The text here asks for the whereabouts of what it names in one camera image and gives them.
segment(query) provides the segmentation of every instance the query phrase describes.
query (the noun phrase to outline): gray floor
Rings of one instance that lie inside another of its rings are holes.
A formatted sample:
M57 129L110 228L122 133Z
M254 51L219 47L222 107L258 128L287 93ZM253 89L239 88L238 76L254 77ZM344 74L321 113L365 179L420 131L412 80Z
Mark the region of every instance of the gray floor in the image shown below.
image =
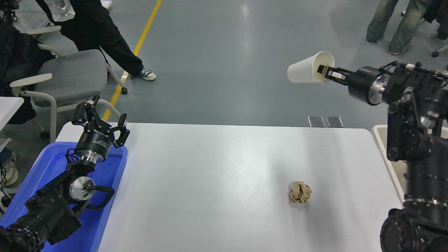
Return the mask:
M319 51L331 52L336 66L348 70L391 61L415 63L444 70L448 52L432 58L446 41L435 38L438 24L423 23L407 51L388 53L401 20L400 1L384 39L365 40L366 28L379 0L163 0L138 56L157 74L146 82L126 81L129 94L120 95L116 108L129 122L307 127L307 116L341 116L345 127L370 129L387 123L387 106L371 107L348 95L337 83L292 84L288 66ZM110 15L131 49L156 0L113 0ZM20 11L40 14L33 0L21 0ZM41 36L41 42L74 52L74 44L59 33ZM121 76L123 70L113 63ZM102 98L115 90L110 80ZM48 110L36 109L47 128ZM58 127L71 118L60 115ZM10 148L19 158L20 185L42 148L31 122L6 126L0 137L11 137Z

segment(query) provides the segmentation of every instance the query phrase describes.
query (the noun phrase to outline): shoe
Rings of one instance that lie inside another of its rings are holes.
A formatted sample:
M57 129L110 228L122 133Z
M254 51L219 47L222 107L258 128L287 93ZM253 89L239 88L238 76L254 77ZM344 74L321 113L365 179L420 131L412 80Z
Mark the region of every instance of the shoe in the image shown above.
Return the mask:
M402 53L404 50L406 50L406 48L404 48L403 50L401 50L401 51L399 51L399 52L389 51L389 53L392 54L392 55L397 55L397 54Z
M146 81L155 80L155 74L148 68L143 68L143 70L140 72L140 77Z
M4 186L9 187L13 185L19 178L19 173L16 169L16 153L11 154L11 158L2 163L3 173L5 174L6 181L3 181Z
M367 42L369 42L369 43L376 43L378 40L370 40L370 39L368 39L367 37L366 37L366 40L367 40Z

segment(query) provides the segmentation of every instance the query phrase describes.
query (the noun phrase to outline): clear plastic bag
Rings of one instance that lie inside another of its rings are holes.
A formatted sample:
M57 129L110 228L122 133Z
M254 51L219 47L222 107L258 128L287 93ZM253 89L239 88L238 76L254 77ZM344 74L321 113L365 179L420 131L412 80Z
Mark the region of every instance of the clear plastic bag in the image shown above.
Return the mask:
M64 22L75 17L75 11L69 0L45 0L45 3L56 22Z

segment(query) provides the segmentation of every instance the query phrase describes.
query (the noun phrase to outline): brown paper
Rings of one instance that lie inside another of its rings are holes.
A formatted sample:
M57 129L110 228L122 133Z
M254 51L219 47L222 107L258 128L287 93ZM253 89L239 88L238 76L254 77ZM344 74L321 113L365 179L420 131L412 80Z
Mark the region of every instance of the brown paper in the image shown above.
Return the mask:
M303 181L294 182L289 192L289 201L292 203L305 203L310 199L310 193L312 193L311 188Z

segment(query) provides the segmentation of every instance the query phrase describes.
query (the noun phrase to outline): blue bin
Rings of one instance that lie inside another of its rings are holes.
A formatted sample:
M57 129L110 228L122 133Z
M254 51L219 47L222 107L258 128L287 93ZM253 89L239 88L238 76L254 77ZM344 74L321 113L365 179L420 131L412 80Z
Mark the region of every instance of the blue bin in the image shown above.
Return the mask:
M36 162L20 186L13 201L0 219L0 225L7 227L19 217L26 214L25 201L35 192L61 174L67 165L65 154L67 149L75 148L77 143L55 142L46 146L39 154ZM126 147L111 147L106 161L97 163L96 170L89 173L95 185L109 186L117 191L121 176L125 169L128 157ZM106 193L96 192L90 203L98 205L106 196ZM98 250L104 228L112 208L115 195L102 209L86 209L80 216L82 227L76 230L69 238L54 245L45 243L43 252L95 252Z

